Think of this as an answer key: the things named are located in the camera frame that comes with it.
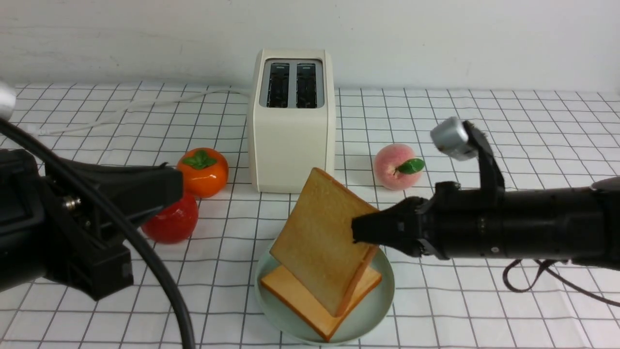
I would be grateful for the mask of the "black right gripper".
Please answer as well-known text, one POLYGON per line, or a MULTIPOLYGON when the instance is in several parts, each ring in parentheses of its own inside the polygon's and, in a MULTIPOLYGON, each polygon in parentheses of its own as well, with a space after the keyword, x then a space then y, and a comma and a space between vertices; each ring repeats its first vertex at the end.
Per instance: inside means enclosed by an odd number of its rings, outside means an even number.
POLYGON ((407 197, 384 210, 353 218, 354 243, 390 247, 411 257, 483 258, 479 217, 484 201, 480 188, 438 182, 429 200, 407 197))

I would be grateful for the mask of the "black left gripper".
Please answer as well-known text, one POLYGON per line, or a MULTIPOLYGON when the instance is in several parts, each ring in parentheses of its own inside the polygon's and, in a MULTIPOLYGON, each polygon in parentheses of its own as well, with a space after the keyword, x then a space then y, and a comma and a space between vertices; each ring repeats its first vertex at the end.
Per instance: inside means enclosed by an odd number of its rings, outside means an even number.
MULTIPOLYGON (((166 163, 129 167, 64 163, 135 227, 184 195, 182 173, 166 163)), ((2 291, 44 278, 99 301, 134 283, 128 248, 104 245, 73 218, 90 222, 90 228, 110 228, 107 215, 61 179, 57 196, 25 150, 1 151, 0 194, 2 291)))

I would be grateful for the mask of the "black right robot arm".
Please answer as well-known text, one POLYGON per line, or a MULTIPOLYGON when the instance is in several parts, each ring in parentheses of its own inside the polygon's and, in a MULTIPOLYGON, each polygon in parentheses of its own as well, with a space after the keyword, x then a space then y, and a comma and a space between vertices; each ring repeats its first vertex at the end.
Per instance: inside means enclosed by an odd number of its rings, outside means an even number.
POLYGON ((439 182, 434 196, 408 197, 352 220, 354 241, 405 255, 571 261, 619 269, 619 179, 551 190, 462 190, 439 182))

